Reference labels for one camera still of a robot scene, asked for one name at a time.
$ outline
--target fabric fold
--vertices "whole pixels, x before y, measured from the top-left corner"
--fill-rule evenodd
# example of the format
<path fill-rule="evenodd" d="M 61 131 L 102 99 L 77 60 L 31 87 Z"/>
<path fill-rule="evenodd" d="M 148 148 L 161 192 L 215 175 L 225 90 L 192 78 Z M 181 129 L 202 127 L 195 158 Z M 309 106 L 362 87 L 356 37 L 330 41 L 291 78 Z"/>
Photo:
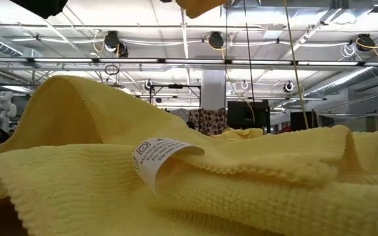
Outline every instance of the fabric fold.
<path fill-rule="evenodd" d="M 205 150 L 135 173 L 149 138 Z M 0 145 L 0 198 L 30 235 L 378 235 L 378 132 L 315 128 L 212 138 L 137 98 L 53 77 Z"/>

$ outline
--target metal beam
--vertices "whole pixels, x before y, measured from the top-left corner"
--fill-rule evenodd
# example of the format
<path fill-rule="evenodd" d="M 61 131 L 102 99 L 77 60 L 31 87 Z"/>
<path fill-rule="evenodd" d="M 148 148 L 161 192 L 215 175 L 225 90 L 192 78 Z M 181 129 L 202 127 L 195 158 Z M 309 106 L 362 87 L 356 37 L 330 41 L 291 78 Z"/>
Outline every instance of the metal beam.
<path fill-rule="evenodd" d="M 65 25 L 52 25 L 56 30 L 71 30 L 71 26 Z M 182 26 L 107 26 L 107 25 L 95 25 L 95 26 L 80 26 L 73 25 L 77 30 L 117 30 L 117 31 L 127 31 L 127 30 L 181 30 Z M 0 24 L 0 29 L 19 29 L 19 30 L 48 30 L 45 25 L 33 25 L 33 24 Z M 227 29 L 228 31 L 246 31 L 244 26 L 187 26 L 188 30 L 200 30 L 200 31 L 220 31 Z M 250 26 L 249 31 L 264 31 L 264 26 Z"/>
<path fill-rule="evenodd" d="M 324 24 L 326 20 L 331 20 L 333 16 L 338 12 L 338 10 L 331 9 L 329 10 L 324 16 L 320 18 L 318 23 L 311 27 L 310 29 L 307 29 L 306 32 L 299 37 L 294 43 L 293 43 L 293 50 L 296 51 L 298 48 L 301 47 L 302 44 L 306 43 L 308 39 L 310 39 Z M 282 56 L 280 56 L 278 59 L 283 60 L 284 58 L 291 56 L 293 51 L 291 49 L 288 49 Z M 262 78 L 270 71 L 270 69 L 265 70 L 259 78 L 255 81 L 255 83 L 258 83 L 262 80 Z M 244 90 L 243 95 L 247 94 L 249 92 L 249 88 Z"/>

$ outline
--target rod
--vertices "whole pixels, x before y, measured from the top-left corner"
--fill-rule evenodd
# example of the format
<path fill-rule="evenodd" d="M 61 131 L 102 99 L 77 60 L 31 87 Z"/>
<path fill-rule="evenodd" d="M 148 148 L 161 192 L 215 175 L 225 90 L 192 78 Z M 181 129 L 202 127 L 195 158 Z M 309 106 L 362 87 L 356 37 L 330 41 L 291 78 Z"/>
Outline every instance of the rod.
<path fill-rule="evenodd" d="M 339 105 L 336 105 L 336 106 L 333 106 L 333 107 L 330 107 L 330 108 L 322 109 L 322 110 L 318 111 L 318 113 L 321 113 L 322 111 L 327 111 L 327 110 L 330 110 L 330 109 L 339 108 L 341 106 L 355 104 L 357 102 L 363 102 L 363 101 L 366 101 L 366 100 L 369 100 L 369 99 L 372 99 L 372 98 L 377 98 L 377 97 L 378 97 L 378 94 L 373 94 L 373 95 L 366 96 L 366 97 L 359 98 L 359 99 L 355 99 L 355 100 L 352 100 L 352 101 L 349 101 L 349 102 L 344 102 L 342 104 L 339 104 Z"/>
<path fill-rule="evenodd" d="M 71 30 L 72 26 L 65 25 L 52 25 L 56 30 Z M 171 26 L 107 26 L 107 25 L 94 25 L 94 26 L 82 26 L 82 25 L 73 25 L 76 30 L 181 30 L 182 26 L 171 25 Z M 9 28 L 9 29 L 19 29 L 19 30 L 48 30 L 46 25 L 34 25 L 34 24 L 0 24 L 0 29 Z M 217 31 L 225 30 L 225 26 L 187 26 L 188 30 L 201 30 L 201 31 Z M 229 26 L 228 30 L 230 31 L 246 31 L 244 26 Z M 265 26 L 250 26 L 249 31 L 265 31 Z"/>

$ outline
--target yellow towel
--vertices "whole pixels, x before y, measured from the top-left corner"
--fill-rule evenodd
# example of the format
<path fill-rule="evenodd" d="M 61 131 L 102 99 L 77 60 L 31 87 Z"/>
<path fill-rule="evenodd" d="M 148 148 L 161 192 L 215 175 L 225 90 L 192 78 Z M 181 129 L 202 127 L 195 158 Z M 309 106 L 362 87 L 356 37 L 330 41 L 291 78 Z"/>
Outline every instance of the yellow towel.
<path fill-rule="evenodd" d="M 226 3 L 226 0 L 176 0 L 190 18 L 197 18 L 203 13 Z"/>
<path fill-rule="evenodd" d="M 155 196 L 131 160 L 148 138 L 205 155 L 167 160 Z M 378 132 L 211 138 L 114 88 L 53 77 L 0 145 L 4 197 L 30 235 L 378 235 Z"/>

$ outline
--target white tag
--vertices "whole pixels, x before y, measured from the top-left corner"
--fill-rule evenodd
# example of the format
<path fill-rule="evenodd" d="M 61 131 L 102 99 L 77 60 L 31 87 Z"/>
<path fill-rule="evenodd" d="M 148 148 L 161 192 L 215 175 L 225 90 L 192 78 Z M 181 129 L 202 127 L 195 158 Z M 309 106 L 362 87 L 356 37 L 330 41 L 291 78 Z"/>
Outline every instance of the white tag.
<path fill-rule="evenodd" d="M 184 149 L 185 152 L 203 155 L 204 150 L 190 144 L 169 138 L 151 138 L 143 141 L 133 152 L 136 173 L 156 193 L 156 176 L 161 165 L 172 154 Z"/>

